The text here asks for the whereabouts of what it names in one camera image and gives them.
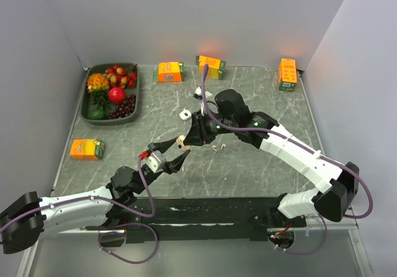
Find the white earbud charging case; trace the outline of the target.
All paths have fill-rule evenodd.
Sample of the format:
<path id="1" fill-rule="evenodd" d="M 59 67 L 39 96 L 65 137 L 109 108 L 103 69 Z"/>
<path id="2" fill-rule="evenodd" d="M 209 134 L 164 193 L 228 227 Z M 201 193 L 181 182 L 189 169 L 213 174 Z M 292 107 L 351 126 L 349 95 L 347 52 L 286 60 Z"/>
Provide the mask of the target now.
<path id="1" fill-rule="evenodd" d="M 187 121 L 192 118 L 192 113 L 188 109 L 183 109 L 183 111 L 179 113 L 179 118 L 182 121 Z"/>

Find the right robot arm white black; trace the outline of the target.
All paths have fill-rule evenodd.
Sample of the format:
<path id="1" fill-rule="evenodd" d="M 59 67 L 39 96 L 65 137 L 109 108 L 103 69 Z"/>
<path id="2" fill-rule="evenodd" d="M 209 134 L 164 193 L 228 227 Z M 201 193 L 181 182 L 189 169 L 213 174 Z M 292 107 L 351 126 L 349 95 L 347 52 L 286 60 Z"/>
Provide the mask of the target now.
<path id="1" fill-rule="evenodd" d="M 271 213 L 272 222 L 285 226 L 298 216 L 320 214 L 339 222 L 357 194 L 359 168 L 349 162 L 338 165 L 289 133 L 277 120 L 264 112 L 252 112 L 242 96 L 233 89 L 215 96 L 218 111 L 209 115 L 195 112 L 185 146 L 210 144 L 219 134 L 234 133 L 239 140 L 268 152 L 287 163 L 314 187 L 284 194 Z"/>

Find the pink earbud charging case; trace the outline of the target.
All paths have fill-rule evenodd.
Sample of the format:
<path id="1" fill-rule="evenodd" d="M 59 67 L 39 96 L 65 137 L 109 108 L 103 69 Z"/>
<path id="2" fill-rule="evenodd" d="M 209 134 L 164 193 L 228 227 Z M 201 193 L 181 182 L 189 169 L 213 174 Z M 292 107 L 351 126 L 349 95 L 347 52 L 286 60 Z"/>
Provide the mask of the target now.
<path id="1" fill-rule="evenodd" d="M 176 144 L 177 144 L 177 147 L 182 151 L 182 152 L 187 152 L 187 151 L 189 151 L 190 149 L 191 149 L 191 147 L 190 146 L 188 146 L 188 145 L 186 145 L 185 143 L 184 143 L 184 140 L 185 140 L 185 135 L 180 135 L 180 136 L 178 136 L 177 137 L 177 139 L 176 139 Z"/>

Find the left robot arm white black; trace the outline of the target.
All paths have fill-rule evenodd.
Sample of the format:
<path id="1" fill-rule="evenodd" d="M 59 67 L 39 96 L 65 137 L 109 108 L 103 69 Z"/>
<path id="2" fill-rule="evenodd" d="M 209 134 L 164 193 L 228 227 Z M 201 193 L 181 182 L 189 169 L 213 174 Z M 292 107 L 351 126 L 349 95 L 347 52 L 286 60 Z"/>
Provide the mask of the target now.
<path id="1" fill-rule="evenodd" d="M 123 211 L 139 217 L 156 214 L 154 199 L 149 196 L 151 211 L 145 213 L 135 206 L 136 195 L 149 191 L 149 185 L 161 174 L 180 171 L 190 146 L 185 137 L 160 143 L 150 143 L 138 157 L 138 168 L 118 168 L 110 182 L 84 193 L 68 196 L 39 197 L 36 192 L 25 193 L 1 212 L 1 246 L 6 255 L 21 252 L 39 239 L 81 227 L 121 225 Z"/>

